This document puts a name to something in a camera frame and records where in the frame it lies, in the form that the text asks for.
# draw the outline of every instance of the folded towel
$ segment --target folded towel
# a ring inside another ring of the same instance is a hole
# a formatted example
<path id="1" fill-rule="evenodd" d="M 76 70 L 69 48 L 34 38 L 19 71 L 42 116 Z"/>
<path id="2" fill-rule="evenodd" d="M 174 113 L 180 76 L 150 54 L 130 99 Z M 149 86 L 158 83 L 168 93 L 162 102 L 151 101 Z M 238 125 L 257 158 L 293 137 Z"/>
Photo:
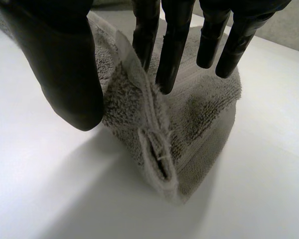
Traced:
<path id="1" fill-rule="evenodd" d="M 133 19 L 131 11 L 125 14 Z M 157 36 L 146 73 L 121 31 L 93 12 L 88 19 L 104 92 L 104 125 L 126 145 L 140 172 L 160 195 L 176 204 L 186 202 L 231 131 L 241 94 L 238 71 L 221 79 L 215 75 L 215 66 L 208 70 L 197 67 L 200 29 L 192 28 L 174 89 L 164 96 L 154 84 L 162 34 Z M 124 25 L 124 31 L 133 31 L 133 24 Z"/>

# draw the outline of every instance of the terry cloth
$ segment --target terry cloth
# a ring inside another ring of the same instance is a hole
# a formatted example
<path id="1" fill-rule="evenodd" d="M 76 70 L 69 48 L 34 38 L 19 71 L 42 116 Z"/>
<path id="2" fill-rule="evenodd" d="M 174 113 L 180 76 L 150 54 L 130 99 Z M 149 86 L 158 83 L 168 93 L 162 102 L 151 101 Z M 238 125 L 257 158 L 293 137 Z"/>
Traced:
<path id="1" fill-rule="evenodd" d="M 131 11 L 124 14 L 133 20 Z M 186 202 L 211 169 L 234 124 L 241 95 L 238 70 L 221 79 L 215 75 L 215 64 L 210 69 L 196 66 L 200 28 L 191 28 L 173 91 L 164 96 L 154 84 L 161 32 L 146 73 L 130 43 L 134 24 L 124 24 L 128 40 L 94 12 L 88 19 L 104 93 L 104 125 L 126 145 L 142 175 L 161 196 L 176 204 Z M 166 23 L 161 21 L 160 26 L 165 28 Z"/>

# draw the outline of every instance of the white table surface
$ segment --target white table surface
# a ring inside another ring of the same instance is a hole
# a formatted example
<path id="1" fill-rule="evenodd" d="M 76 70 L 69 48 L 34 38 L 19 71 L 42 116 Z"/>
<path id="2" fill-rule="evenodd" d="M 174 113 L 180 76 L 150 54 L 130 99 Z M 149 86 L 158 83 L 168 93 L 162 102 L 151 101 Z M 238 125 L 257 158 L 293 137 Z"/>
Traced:
<path id="1" fill-rule="evenodd" d="M 228 142 L 174 207 L 102 125 L 53 112 L 0 31 L 0 239 L 299 239 L 299 52 L 255 37 L 239 69 Z"/>

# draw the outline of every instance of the gray wall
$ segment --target gray wall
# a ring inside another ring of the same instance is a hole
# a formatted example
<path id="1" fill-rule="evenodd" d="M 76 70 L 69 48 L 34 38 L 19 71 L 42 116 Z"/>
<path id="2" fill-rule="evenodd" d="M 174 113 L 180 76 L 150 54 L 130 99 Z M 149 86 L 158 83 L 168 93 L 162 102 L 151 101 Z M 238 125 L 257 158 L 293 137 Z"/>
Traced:
<path id="1" fill-rule="evenodd" d="M 203 16 L 196 0 L 194 14 Z M 228 21 L 229 26 L 233 23 L 233 18 Z M 299 51 L 299 0 L 292 0 L 282 11 L 275 15 L 260 29 L 257 30 L 258 37 L 287 46 Z"/>

